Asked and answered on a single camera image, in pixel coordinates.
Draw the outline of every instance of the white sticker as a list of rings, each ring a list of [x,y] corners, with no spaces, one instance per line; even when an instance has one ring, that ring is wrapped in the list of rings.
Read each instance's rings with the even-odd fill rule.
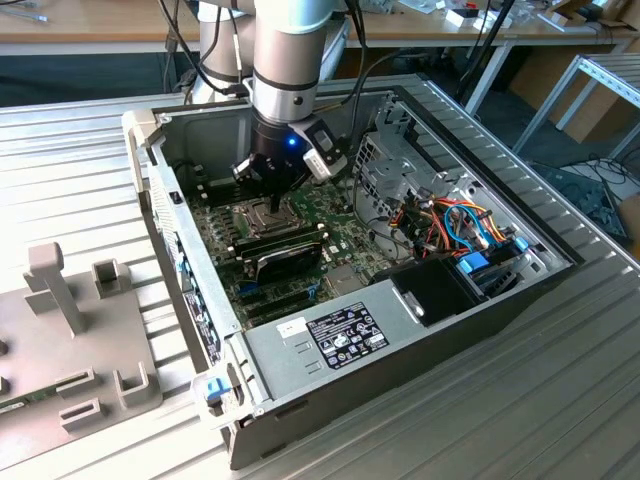
[[[307,331],[307,321],[304,317],[298,317],[288,322],[281,323],[276,327],[282,338],[289,338],[298,333]]]
[[[0,415],[2,415],[3,413],[7,413],[10,412],[12,410],[15,410],[17,408],[21,408],[24,407],[25,403],[24,402],[16,402],[16,403],[12,403],[11,405],[7,405],[4,408],[0,408]]]
[[[384,335],[382,335],[381,333],[379,333],[378,335],[374,335],[373,337],[371,337],[371,343],[378,343],[380,341],[384,340]]]

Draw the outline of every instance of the metal table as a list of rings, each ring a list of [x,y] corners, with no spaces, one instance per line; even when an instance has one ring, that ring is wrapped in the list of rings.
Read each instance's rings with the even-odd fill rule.
[[[531,136],[540,128],[558,103],[558,100],[560,100],[560,97],[567,91],[580,72],[589,75],[591,80],[556,125],[559,130],[564,130],[598,84],[604,85],[637,108],[640,108],[640,54],[578,55],[571,62],[569,68],[567,68],[538,110],[538,113],[533,117],[533,120],[531,120],[514,145],[513,151],[515,153],[519,153]],[[631,132],[611,152],[609,157],[616,158],[620,155],[639,133],[640,123],[631,129]]]
[[[202,428],[186,392],[192,366],[134,203],[120,133],[121,112],[180,98],[0,110],[2,218],[15,217],[9,228],[23,243],[57,238],[72,251],[71,271],[107,252],[131,266],[165,395],[158,409],[2,472],[7,478],[637,476],[640,266],[434,84],[417,76],[368,83],[390,84],[416,96],[586,265],[496,337],[232,473],[220,436]],[[439,161],[450,155],[421,143]],[[0,255],[3,283],[15,287],[21,260],[6,249]]]

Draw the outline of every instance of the blue clip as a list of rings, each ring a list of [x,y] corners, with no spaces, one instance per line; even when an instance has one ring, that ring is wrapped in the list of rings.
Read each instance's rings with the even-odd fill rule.
[[[489,265],[489,262],[484,258],[482,253],[474,252],[462,257],[458,265],[460,265],[460,268],[462,268],[464,273],[470,274],[476,270],[486,267]]]
[[[516,237],[515,244],[516,244],[516,247],[518,247],[520,249],[520,251],[523,252],[523,253],[526,252],[527,249],[529,248],[529,242],[527,242],[522,237]]]
[[[307,288],[307,292],[309,293],[309,300],[315,300],[316,299],[316,293],[318,293],[318,288],[320,288],[320,284],[319,283],[315,283],[315,284],[309,286],[309,288]]]
[[[226,378],[212,378],[207,382],[207,402],[220,398],[231,391],[231,383]]]

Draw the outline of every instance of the warning label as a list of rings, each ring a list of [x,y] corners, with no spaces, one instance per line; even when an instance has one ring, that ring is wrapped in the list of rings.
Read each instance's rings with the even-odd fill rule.
[[[308,322],[307,328],[334,370],[389,345],[363,303]]]

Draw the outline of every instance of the cardboard box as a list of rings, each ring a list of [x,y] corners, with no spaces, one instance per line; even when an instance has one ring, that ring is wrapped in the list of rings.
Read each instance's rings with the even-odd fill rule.
[[[623,201],[619,210],[627,233],[633,239],[631,252],[640,260],[640,194]]]

